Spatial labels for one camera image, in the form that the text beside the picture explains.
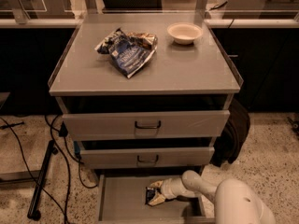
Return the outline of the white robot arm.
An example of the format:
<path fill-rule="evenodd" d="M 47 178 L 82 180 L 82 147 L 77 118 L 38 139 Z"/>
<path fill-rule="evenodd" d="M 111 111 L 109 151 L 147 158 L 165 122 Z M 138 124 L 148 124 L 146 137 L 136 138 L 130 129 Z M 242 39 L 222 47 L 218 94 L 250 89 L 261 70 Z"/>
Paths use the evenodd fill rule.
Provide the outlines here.
<path fill-rule="evenodd" d="M 215 186 L 192 170 L 151 183 L 146 187 L 146 204 L 156 206 L 177 197 L 200 195 L 214 204 L 216 224 L 277 224 L 270 208 L 246 183 L 227 178 Z"/>

